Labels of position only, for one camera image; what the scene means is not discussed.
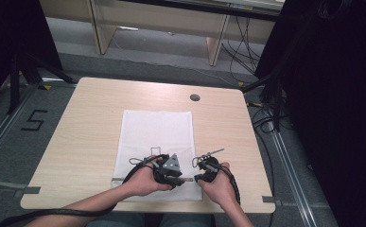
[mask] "forearm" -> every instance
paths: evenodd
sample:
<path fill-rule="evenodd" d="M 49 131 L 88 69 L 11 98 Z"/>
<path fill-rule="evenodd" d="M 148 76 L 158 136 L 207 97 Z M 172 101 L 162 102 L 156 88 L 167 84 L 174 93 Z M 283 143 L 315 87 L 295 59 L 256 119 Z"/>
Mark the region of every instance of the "forearm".
<path fill-rule="evenodd" d="M 82 210 L 82 211 L 101 211 L 105 210 L 111 206 L 114 206 L 119 201 L 122 201 L 128 197 L 132 196 L 130 189 L 127 185 L 123 184 L 116 188 L 112 188 L 100 194 L 94 195 L 93 197 L 84 199 L 82 201 L 77 201 L 63 208 Z M 30 222 L 27 226 L 85 226 L 94 218 L 86 217 L 75 217 L 75 216 L 44 216 L 35 219 Z"/>
<path fill-rule="evenodd" d="M 221 208 L 233 222 L 235 227 L 253 227 L 253 224 L 237 202 L 223 204 L 221 205 Z"/>

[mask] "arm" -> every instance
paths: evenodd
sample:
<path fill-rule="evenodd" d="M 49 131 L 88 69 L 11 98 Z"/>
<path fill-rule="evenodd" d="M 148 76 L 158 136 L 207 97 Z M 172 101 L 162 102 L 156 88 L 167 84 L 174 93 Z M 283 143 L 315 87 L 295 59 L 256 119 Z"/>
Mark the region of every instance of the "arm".
<path fill-rule="evenodd" d="M 230 167 L 228 163 L 222 163 L 221 165 Z M 211 183 L 198 180 L 198 184 L 213 202 L 220 205 L 234 226 L 253 227 L 253 224 L 236 201 L 230 179 L 223 171 L 219 171 Z"/>
<path fill-rule="evenodd" d="M 148 167 L 143 167 L 132 175 L 129 181 L 118 187 L 112 188 L 105 192 L 94 195 L 93 197 L 77 201 L 63 208 L 84 210 L 84 211 L 100 211 L 114 206 L 116 203 L 131 196 L 146 196 L 154 191 L 167 191 L 171 186 L 168 184 L 156 183 L 153 179 L 153 171 Z M 35 219 L 27 226 L 85 226 L 94 218 L 74 217 L 74 216 L 44 216 Z"/>

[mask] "light wood tabletop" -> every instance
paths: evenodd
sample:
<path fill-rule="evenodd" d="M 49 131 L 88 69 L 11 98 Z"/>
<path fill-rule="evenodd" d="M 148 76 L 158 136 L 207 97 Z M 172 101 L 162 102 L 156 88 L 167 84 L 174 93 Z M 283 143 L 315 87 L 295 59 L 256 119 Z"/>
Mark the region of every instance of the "light wood tabletop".
<path fill-rule="evenodd" d="M 200 96 L 192 101 L 191 95 Z M 117 79 L 83 78 L 73 93 L 29 187 L 25 209 L 60 208 L 111 188 L 125 110 L 192 112 L 195 150 L 229 162 L 246 213 L 271 213 L 274 203 L 244 96 L 238 90 Z M 120 202 L 118 211 L 219 213 L 202 201 Z"/>

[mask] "hand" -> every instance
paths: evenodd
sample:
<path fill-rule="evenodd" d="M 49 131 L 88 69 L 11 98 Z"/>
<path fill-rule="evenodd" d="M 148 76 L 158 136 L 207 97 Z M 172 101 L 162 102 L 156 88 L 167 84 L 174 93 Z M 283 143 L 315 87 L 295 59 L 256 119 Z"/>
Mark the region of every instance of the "hand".
<path fill-rule="evenodd" d="M 124 183 L 124 185 L 129 187 L 132 196 L 146 196 L 155 191 L 171 190 L 171 185 L 155 182 L 152 169 L 153 163 L 149 162 L 147 163 L 147 166 L 138 169 L 138 171 Z"/>
<path fill-rule="evenodd" d="M 230 167 L 229 163 L 222 163 L 221 166 Z M 219 171 L 216 178 L 207 183 L 203 180 L 198 180 L 198 184 L 208 197 L 215 203 L 219 204 L 221 208 L 226 204 L 236 202 L 235 192 L 230 183 L 230 179 L 223 171 Z"/>

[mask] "white cloth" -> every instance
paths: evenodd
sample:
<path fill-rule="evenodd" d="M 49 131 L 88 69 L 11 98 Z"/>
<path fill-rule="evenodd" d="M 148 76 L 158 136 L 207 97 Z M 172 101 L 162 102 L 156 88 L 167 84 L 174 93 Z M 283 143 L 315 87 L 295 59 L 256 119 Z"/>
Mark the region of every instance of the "white cloth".
<path fill-rule="evenodd" d="M 192 113 L 124 111 L 113 177 L 124 179 L 134 167 L 130 158 L 143 160 L 151 155 L 177 154 L 182 176 L 193 178 L 199 174 L 192 167 L 195 157 Z M 112 181 L 112 187 L 122 181 Z M 200 201 L 202 194 L 195 182 L 186 182 L 171 191 L 154 192 L 145 197 L 132 197 L 126 201 Z"/>

